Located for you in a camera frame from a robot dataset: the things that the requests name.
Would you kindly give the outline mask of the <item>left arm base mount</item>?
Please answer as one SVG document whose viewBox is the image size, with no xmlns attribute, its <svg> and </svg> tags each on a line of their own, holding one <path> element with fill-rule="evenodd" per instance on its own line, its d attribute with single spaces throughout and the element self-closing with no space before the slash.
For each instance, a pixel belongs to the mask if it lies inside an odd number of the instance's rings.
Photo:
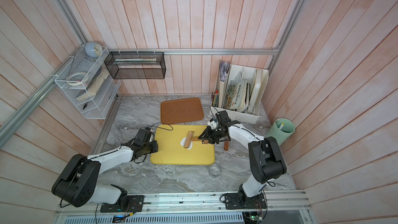
<svg viewBox="0 0 398 224">
<path fill-rule="evenodd" d="M 113 213 L 113 212 L 132 212 L 137 213 L 142 211 L 144 203 L 144 195 L 131 195 L 127 194 L 127 191 L 119 186 L 112 185 L 121 191 L 121 195 L 114 204 L 103 203 L 101 206 L 101 213 Z"/>
</svg>

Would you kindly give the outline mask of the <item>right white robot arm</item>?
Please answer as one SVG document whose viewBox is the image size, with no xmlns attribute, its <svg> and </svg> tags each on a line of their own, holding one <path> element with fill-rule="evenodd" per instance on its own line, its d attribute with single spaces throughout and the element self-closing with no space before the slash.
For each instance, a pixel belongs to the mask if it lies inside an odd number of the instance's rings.
<svg viewBox="0 0 398 224">
<path fill-rule="evenodd" d="M 248 149 L 251 175 L 239 188 L 241 203 L 259 196 L 266 185 L 271 185 L 272 180 L 287 172 L 277 140 L 254 134 L 239 121 L 231 120 L 226 111 L 215 114 L 199 140 L 208 144 L 235 140 Z"/>
</svg>

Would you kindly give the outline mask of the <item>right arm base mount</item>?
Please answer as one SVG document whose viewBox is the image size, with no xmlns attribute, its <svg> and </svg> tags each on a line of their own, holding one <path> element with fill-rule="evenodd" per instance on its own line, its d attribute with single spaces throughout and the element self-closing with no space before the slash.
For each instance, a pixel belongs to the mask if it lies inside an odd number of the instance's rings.
<svg viewBox="0 0 398 224">
<path fill-rule="evenodd" d="M 220 197 L 220 202 L 224 203 L 226 209 L 266 209 L 267 204 L 265 196 L 259 191 L 255 196 L 248 197 L 243 189 L 243 185 L 239 186 L 237 193 L 225 193 Z"/>
</svg>

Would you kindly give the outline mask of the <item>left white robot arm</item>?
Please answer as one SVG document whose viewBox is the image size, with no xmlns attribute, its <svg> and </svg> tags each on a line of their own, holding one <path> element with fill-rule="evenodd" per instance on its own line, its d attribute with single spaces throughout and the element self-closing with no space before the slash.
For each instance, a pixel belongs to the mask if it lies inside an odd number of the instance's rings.
<svg viewBox="0 0 398 224">
<path fill-rule="evenodd" d="M 156 152 L 158 144 L 151 128 L 141 128 L 133 139 L 115 149 L 90 156 L 74 155 L 53 184 L 51 192 L 61 199 L 60 207 L 81 207 L 86 203 L 96 203 L 113 207 L 117 211 L 125 210 L 129 206 L 127 191 L 116 185 L 98 185 L 98 176 L 121 164 Z"/>
</svg>

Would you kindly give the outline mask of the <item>white dough piece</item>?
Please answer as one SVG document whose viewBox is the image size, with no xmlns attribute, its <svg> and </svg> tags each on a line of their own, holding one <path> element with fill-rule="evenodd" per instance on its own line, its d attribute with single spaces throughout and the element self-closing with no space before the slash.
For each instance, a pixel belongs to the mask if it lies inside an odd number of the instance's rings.
<svg viewBox="0 0 398 224">
<path fill-rule="evenodd" d="M 183 148 L 185 148 L 185 149 L 187 149 L 187 150 L 190 150 L 190 149 L 192 149 L 192 147 L 193 147 L 193 142 L 191 141 L 191 140 L 187 140 L 187 137 L 184 137 L 183 139 L 181 139 L 181 141 L 180 141 L 180 145 L 183 147 Z"/>
</svg>

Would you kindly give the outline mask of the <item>wooden dough roller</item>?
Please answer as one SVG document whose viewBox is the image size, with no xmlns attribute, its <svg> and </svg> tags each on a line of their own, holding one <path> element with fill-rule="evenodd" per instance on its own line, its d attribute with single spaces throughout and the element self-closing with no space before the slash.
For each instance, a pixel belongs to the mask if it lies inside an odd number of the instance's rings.
<svg viewBox="0 0 398 224">
<path fill-rule="evenodd" d="M 202 142 L 202 141 L 198 140 L 198 136 L 194 136 L 194 132 L 193 131 L 189 131 L 186 137 L 187 137 L 188 141 L 191 140 L 192 142 Z"/>
</svg>

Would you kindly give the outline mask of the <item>yellow plastic tray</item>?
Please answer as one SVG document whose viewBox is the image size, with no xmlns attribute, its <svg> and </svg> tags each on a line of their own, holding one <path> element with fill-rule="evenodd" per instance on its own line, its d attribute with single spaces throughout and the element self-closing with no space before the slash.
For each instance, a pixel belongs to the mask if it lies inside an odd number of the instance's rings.
<svg viewBox="0 0 398 224">
<path fill-rule="evenodd" d="M 211 165 L 215 162 L 214 145 L 192 142 L 184 148 L 186 137 L 190 131 L 194 137 L 203 133 L 205 125 L 160 125 L 155 133 L 158 152 L 152 153 L 153 164 L 174 165 Z"/>
</svg>

